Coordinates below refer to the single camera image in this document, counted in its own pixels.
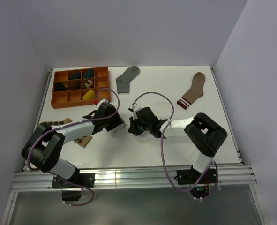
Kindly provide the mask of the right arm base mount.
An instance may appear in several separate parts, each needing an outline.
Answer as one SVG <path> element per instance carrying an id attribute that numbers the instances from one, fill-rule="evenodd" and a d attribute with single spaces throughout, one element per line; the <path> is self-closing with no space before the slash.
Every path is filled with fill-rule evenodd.
<path id="1" fill-rule="evenodd" d="M 192 185 L 200 177 L 201 173 L 194 169 L 177 170 L 174 180 L 179 185 Z M 216 182 L 217 172 L 215 169 L 209 169 L 200 179 L 199 184 L 214 184 Z"/>

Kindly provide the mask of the black sock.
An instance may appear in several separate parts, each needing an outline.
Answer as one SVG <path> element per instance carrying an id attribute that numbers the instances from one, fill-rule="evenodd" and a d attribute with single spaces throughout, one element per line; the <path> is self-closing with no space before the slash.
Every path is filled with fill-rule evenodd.
<path id="1" fill-rule="evenodd" d="M 59 92 L 59 91 L 67 91 L 67 88 L 62 83 L 56 82 L 54 84 L 54 92 Z"/>

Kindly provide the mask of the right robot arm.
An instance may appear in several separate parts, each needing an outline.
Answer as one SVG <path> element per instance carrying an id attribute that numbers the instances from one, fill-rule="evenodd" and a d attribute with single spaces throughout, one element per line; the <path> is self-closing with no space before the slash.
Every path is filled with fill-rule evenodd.
<path id="1" fill-rule="evenodd" d="M 160 120 L 149 107 L 131 106 L 129 133 L 135 136 L 147 131 L 155 138 L 188 137 L 199 150 L 191 171 L 192 180 L 200 183 L 207 178 L 207 166 L 212 162 L 228 133 L 203 112 L 182 120 Z"/>

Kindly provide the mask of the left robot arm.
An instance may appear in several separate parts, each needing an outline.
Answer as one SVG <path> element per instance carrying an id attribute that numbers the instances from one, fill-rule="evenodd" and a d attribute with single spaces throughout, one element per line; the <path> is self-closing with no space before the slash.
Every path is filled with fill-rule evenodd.
<path id="1" fill-rule="evenodd" d="M 122 124 L 124 120 L 117 109 L 103 102 L 78 122 L 57 126 L 40 124 L 25 144 L 21 155 L 38 170 L 60 176 L 68 187 L 75 187 L 80 181 L 79 170 L 60 158 L 63 145 L 83 136 L 92 136 L 103 129 L 109 132 Z"/>

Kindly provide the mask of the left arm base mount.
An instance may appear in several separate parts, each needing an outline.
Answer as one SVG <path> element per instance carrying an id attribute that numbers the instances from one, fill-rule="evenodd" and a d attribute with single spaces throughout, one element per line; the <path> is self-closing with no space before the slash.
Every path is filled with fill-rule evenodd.
<path id="1" fill-rule="evenodd" d="M 66 180 L 58 175 L 53 176 L 52 189 L 61 189 L 61 198 L 65 204 L 71 206 L 83 206 L 93 201 L 95 197 L 94 187 L 95 173 L 80 173 Z M 91 192 L 87 202 L 77 203 L 82 197 L 84 190 Z"/>

